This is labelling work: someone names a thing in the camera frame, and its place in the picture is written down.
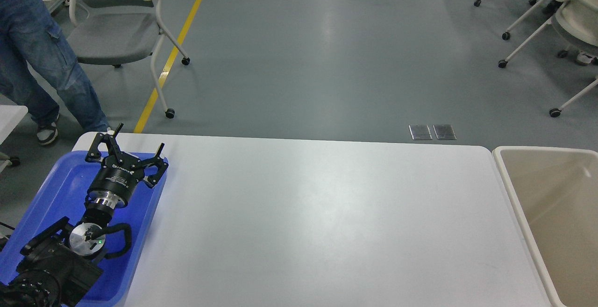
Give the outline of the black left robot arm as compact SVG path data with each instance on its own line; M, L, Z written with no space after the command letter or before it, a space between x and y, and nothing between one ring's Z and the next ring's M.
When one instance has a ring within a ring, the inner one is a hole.
M132 282L169 163L115 133L54 165L1 252L3 307L114 307Z

